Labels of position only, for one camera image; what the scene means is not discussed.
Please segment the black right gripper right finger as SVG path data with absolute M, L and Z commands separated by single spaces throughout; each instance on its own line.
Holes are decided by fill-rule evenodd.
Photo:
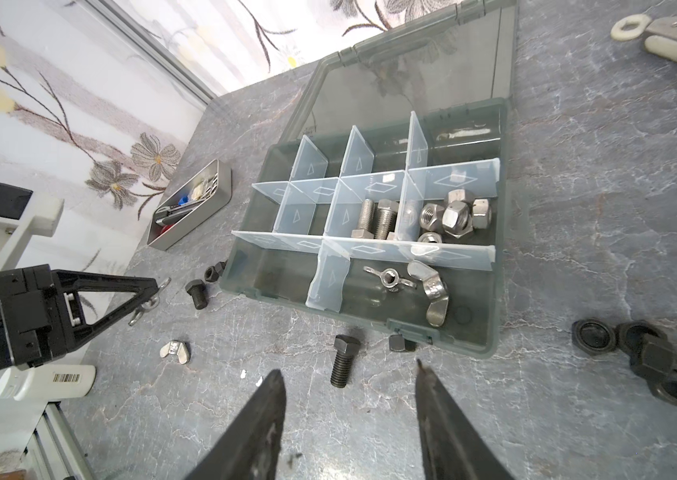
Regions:
M 432 368 L 418 361 L 417 418 L 427 479 L 510 479 Z

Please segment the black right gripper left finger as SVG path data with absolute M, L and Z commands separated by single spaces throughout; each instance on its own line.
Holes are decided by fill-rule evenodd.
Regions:
M 190 479 L 274 479 L 286 416 L 286 384 L 272 370 Z

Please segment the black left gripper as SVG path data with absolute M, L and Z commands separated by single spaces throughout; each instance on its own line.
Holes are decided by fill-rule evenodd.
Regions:
M 15 366 L 38 367 L 75 352 L 158 294 L 150 277 L 39 265 L 0 272 L 0 314 Z

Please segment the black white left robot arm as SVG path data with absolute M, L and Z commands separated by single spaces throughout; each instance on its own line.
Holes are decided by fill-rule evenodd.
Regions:
M 128 301 L 88 323 L 84 292 L 128 293 Z M 158 294 L 152 278 L 53 270 L 0 272 L 0 370 L 38 367 L 75 352 Z

